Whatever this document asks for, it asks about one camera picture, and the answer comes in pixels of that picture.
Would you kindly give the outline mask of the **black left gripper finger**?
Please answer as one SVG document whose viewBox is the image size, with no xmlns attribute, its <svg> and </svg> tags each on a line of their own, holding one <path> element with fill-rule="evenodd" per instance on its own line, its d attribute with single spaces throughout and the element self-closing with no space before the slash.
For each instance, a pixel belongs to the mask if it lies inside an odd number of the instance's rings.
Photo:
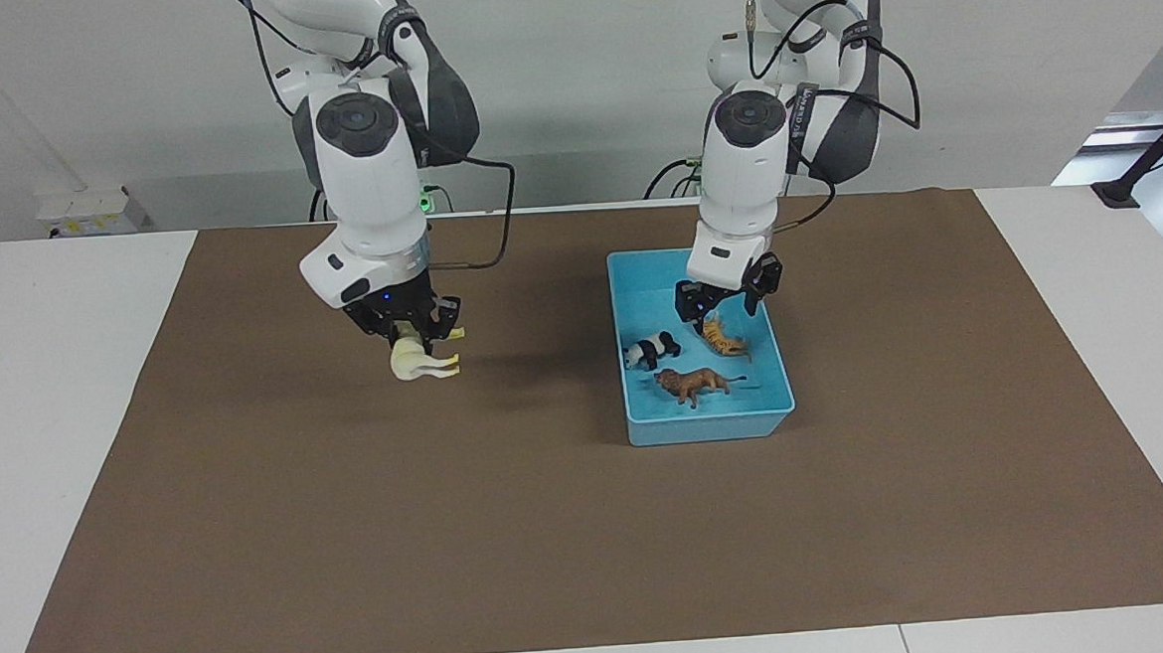
<svg viewBox="0 0 1163 653">
<path fill-rule="evenodd" d="M 678 281 L 675 284 L 675 312 L 683 324 L 704 324 L 718 306 L 718 288 L 698 281 Z"/>
<path fill-rule="evenodd" d="M 782 258 L 775 251 L 764 253 L 761 257 L 752 260 L 743 274 L 742 281 L 745 314 L 749 317 L 757 314 L 759 303 L 779 288 L 782 271 Z"/>
</svg>

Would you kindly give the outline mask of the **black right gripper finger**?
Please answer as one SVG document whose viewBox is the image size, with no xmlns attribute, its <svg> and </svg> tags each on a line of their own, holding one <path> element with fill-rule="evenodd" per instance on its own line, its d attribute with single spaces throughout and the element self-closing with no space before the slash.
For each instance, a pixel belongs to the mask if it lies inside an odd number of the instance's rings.
<svg viewBox="0 0 1163 653">
<path fill-rule="evenodd" d="M 400 340 L 400 327 L 397 326 L 397 322 L 405 319 L 402 308 L 377 304 L 376 301 L 354 303 L 344 307 L 344 315 L 359 326 L 363 333 L 368 335 L 377 334 L 377 336 L 386 340 L 391 348 Z"/>
<path fill-rule="evenodd" d="M 434 307 L 429 315 L 422 318 L 419 327 L 419 339 L 422 340 L 424 353 L 431 355 L 437 342 L 449 342 L 464 338 L 464 328 L 459 325 L 461 297 L 435 296 Z"/>
</svg>

